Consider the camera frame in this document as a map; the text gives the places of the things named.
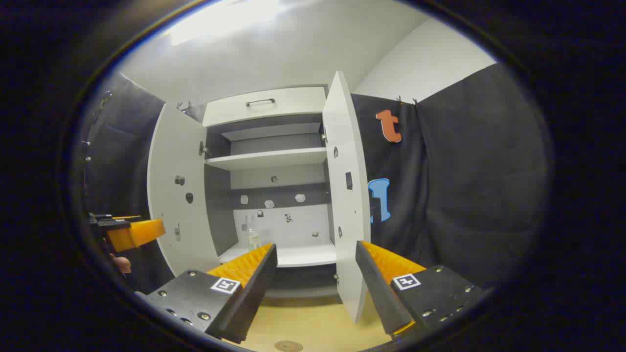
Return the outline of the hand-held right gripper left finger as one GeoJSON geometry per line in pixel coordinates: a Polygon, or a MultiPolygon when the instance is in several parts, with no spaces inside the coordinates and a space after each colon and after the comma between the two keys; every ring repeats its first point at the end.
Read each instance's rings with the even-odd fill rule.
{"type": "Polygon", "coordinates": [[[233,343],[246,340],[277,267],[269,243],[204,272],[189,269],[150,294],[135,292],[170,322],[233,343]]]}

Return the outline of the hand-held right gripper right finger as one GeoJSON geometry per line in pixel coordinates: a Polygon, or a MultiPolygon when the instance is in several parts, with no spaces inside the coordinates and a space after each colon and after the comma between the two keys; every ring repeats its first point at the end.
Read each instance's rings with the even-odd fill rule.
{"type": "Polygon", "coordinates": [[[355,259],[383,329],[393,338],[432,334],[486,296],[447,266],[423,267],[373,243],[358,241],[355,259]]]}

